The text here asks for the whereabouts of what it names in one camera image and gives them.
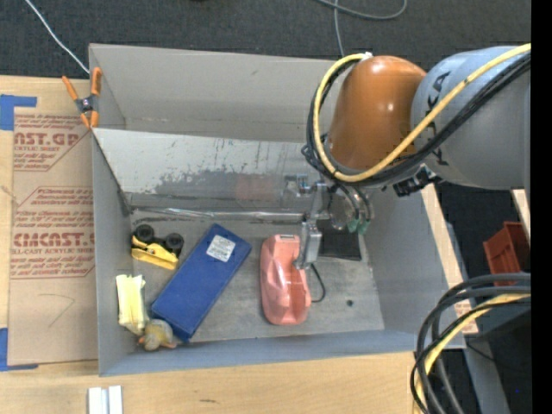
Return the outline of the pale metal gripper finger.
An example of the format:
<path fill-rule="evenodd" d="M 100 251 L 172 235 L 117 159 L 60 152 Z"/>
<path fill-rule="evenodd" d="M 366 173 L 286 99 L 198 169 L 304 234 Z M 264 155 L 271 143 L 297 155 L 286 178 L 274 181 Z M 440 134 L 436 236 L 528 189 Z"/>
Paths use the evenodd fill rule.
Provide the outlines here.
<path fill-rule="evenodd" d="M 301 229 L 299 233 L 299 251 L 296 259 L 293 261 L 293 265 L 296 269 L 304 269 L 306 253 L 309 242 L 310 224 L 308 222 L 301 223 Z"/>
<path fill-rule="evenodd" d="M 321 241 L 322 241 L 322 233 L 318 229 L 314 229 L 308 234 L 308 262 L 309 263 L 314 263 L 317 261 Z"/>

